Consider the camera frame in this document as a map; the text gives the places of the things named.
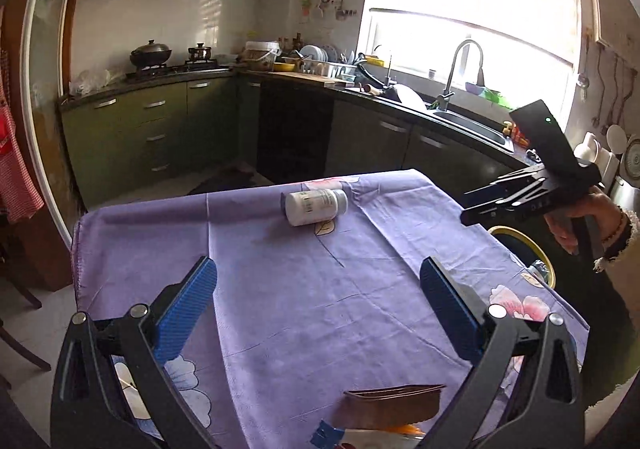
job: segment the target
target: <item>red checkered apron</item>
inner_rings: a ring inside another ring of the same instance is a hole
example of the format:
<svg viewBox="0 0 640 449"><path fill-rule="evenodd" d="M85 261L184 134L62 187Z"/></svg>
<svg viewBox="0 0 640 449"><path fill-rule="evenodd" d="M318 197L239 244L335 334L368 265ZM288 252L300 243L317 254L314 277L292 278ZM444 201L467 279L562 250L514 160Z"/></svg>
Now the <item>red checkered apron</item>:
<svg viewBox="0 0 640 449"><path fill-rule="evenodd" d="M2 7L0 6L0 27ZM9 107L9 64L0 50L0 206L10 223L31 218L43 205L15 140L15 123Z"/></svg>

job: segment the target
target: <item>beige jacket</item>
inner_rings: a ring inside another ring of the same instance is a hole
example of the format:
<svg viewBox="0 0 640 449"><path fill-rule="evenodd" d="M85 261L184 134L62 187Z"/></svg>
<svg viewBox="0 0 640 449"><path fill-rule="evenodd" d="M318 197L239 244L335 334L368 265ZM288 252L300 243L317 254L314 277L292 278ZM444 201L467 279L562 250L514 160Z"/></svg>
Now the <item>beige jacket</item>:
<svg viewBox="0 0 640 449"><path fill-rule="evenodd" d="M636 331L640 332L640 222L633 212L627 212L631 221L631 238L624 251L611 261L599 259L598 271L606 270L613 287L625 302ZM619 385L608 397L590 407L585 413L586 442L590 442L608 422L618 408L637 373L625 384Z"/></svg>

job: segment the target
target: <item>faucet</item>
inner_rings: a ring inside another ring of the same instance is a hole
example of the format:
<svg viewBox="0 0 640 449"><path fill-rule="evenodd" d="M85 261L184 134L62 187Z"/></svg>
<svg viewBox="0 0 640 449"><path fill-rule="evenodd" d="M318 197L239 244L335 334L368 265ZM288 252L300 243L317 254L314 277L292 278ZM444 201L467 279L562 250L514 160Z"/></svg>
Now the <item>faucet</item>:
<svg viewBox="0 0 640 449"><path fill-rule="evenodd" d="M447 86L445 86L444 91L442 92L442 95L438 95L436 97L436 105L442 111L447 111L447 107L449 106L449 99L456 94L454 92L451 92L450 89L451 89L451 82L453 80L453 70L456 69L456 60L458 59L458 53L460 52L460 50L462 50L463 47L471 43L475 44L478 47L478 50L480 50L480 68L478 70L478 80L476 81L476 84L478 86L484 86L484 72L482 70L482 64L484 63L484 54L482 53L482 48L473 39L465 39L458 45L458 48L456 48L456 52L453 54L453 63L451 64L449 79L447 79Z"/></svg>

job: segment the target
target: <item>bottle cap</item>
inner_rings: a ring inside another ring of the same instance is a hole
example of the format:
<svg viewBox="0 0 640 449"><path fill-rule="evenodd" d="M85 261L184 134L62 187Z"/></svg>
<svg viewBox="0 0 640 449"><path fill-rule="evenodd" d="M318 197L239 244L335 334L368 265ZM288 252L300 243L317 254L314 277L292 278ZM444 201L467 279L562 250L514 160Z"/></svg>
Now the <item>bottle cap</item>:
<svg viewBox="0 0 640 449"><path fill-rule="evenodd" d="M347 194L342 189L334 190L335 199L338 202L338 214L344 214L349 208L349 200Z"/></svg>

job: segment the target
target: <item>purple tablecloth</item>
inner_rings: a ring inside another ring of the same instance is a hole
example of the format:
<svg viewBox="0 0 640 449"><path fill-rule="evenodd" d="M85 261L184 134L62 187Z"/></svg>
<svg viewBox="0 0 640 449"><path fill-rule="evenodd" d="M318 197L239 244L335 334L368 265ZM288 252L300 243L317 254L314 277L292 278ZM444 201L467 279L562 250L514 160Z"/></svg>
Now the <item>purple tablecloth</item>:
<svg viewBox="0 0 640 449"><path fill-rule="evenodd" d="M282 214L282 194L312 183L107 207L76 227L78 308L94 320L151 302L201 255L215 260L214 305L167 371L219 445L310 447L347 389L446 384L443 411L470 366L420 291L418 270L429 255L487 302L516 314L562 314L582 361L584 320L521 276L484 229L462 226L460 206L428 178L411 170L319 185L343 187L350 201L327 234L331 225L293 228ZM495 426L515 376L510 371L484 431Z"/></svg>

